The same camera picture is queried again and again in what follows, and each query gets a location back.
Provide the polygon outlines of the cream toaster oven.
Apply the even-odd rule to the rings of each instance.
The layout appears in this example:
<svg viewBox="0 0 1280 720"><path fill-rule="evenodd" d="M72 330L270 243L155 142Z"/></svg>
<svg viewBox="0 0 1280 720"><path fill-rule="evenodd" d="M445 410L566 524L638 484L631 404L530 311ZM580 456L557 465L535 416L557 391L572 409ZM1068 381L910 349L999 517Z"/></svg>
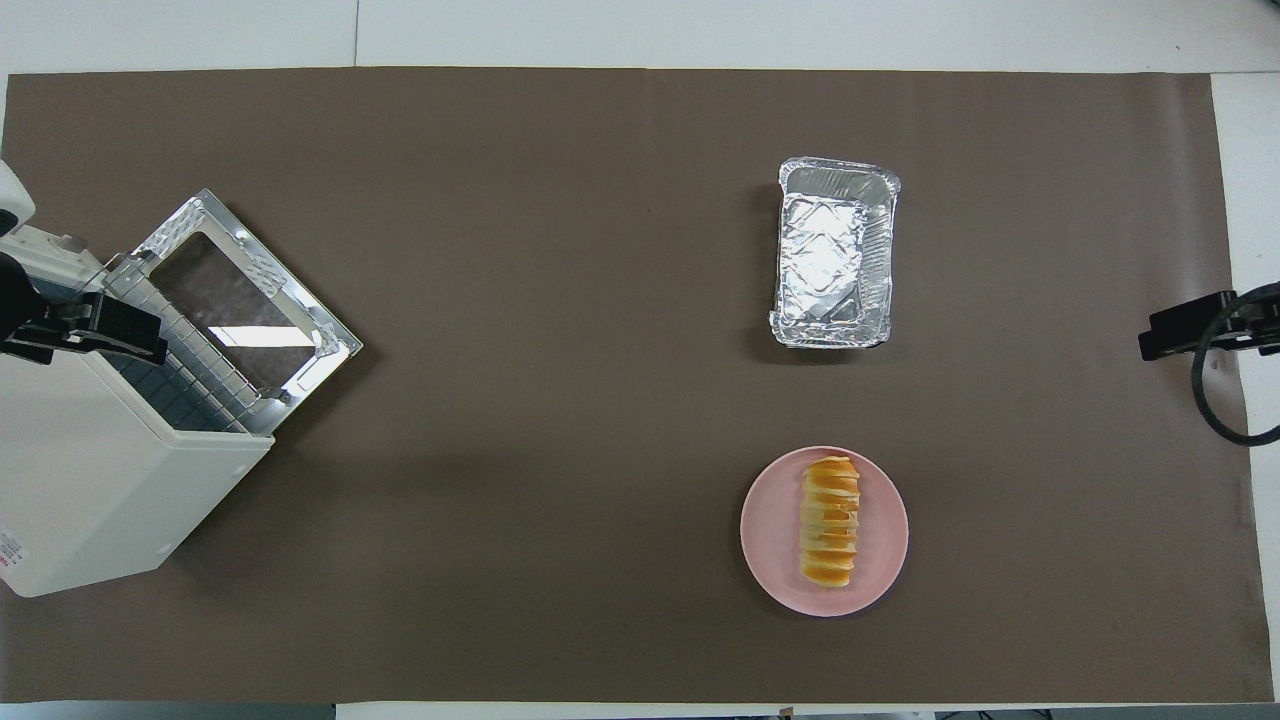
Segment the cream toaster oven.
<svg viewBox="0 0 1280 720"><path fill-rule="evenodd" d="M0 354L0 582L22 597L159 568L291 410L257 411L268 437L177 430L105 356Z"/></svg>

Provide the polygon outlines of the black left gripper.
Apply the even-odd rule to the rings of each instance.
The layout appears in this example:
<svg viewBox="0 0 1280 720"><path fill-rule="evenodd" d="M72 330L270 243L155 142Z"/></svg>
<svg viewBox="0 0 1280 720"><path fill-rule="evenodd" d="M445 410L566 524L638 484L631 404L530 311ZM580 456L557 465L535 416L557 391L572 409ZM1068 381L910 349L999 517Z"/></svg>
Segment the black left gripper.
<svg viewBox="0 0 1280 720"><path fill-rule="evenodd" d="M72 323L90 305L58 286L51 299L32 284L24 266L0 252L0 354L47 366L55 348L100 348L163 365L168 342L163 319L104 292L92 293L92 338Z"/></svg>

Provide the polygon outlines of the sliced orange bread loaf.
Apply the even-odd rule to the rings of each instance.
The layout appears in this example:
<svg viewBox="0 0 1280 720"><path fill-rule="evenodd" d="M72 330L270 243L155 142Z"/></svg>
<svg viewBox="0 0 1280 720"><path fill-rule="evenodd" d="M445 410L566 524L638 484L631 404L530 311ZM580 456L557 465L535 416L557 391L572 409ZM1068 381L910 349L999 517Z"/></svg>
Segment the sliced orange bread loaf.
<svg viewBox="0 0 1280 720"><path fill-rule="evenodd" d="M827 589L850 584L858 557L860 473L846 455L809 464L801 477L799 570Z"/></svg>

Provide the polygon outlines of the brown paper table mat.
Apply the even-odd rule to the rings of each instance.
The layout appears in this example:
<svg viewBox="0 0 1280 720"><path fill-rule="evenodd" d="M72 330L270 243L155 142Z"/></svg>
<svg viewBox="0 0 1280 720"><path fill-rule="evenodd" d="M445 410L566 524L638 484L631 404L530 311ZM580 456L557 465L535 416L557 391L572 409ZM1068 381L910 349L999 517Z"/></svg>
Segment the brown paper table mat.
<svg viewBox="0 0 1280 720"><path fill-rule="evenodd" d="M1203 76L372 68L18 76L36 225L211 190L365 343L155 571L0 591L9 701L1267 702L1251 462L1140 359L1233 282ZM774 341L780 165L901 179L890 340ZM874 462L893 585L740 544Z"/></svg>

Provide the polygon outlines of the pink round plate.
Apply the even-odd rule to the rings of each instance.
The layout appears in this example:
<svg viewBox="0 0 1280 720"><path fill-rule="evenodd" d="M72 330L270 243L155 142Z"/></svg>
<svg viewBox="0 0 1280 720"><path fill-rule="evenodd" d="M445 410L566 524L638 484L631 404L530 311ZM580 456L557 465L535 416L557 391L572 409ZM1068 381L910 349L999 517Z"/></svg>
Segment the pink round plate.
<svg viewBox="0 0 1280 720"><path fill-rule="evenodd" d="M799 570L801 477L828 455L849 456L860 473L860 527L852 579L844 588L810 583ZM760 588L785 607L840 618L876 603L897 580L909 547L909 521L895 483L874 462L836 446L796 448L771 462L742 502L740 544Z"/></svg>

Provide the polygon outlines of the aluminium foil tray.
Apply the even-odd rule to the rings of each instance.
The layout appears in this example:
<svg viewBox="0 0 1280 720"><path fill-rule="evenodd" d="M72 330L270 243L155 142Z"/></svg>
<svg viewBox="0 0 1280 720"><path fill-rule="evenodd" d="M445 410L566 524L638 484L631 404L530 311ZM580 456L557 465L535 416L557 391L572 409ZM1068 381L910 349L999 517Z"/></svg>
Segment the aluminium foil tray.
<svg viewBox="0 0 1280 720"><path fill-rule="evenodd" d="M774 341L837 351L887 342L901 179L873 164L800 156L780 165L778 184Z"/></svg>

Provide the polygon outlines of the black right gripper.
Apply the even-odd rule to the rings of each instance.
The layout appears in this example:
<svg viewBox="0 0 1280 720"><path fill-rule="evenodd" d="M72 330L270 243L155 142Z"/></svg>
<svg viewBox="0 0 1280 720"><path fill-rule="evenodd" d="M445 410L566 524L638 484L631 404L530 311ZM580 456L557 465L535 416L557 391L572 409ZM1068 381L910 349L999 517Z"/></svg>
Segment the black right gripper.
<svg viewBox="0 0 1280 720"><path fill-rule="evenodd" d="M1217 313L1235 299L1234 290L1225 290L1152 313L1149 329L1138 336L1140 359L1149 363L1193 352ZM1240 302L1240 318L1247 325L1240 347L1254 348L1262 356L1280 355L1280 284L1248 291Z"/></svg>

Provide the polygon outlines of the glass oven door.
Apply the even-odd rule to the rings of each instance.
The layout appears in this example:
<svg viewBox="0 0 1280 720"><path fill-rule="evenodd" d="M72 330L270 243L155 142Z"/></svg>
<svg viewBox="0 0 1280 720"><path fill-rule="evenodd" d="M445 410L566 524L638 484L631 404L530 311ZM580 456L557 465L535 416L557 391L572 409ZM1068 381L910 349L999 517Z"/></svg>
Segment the glass oven door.
<svg viewBox="0 0 1280 720"><path fill-rule="evenodd" d="M268 406L293 407L364 342L211 191L127 256L230 360Z"/></svg>

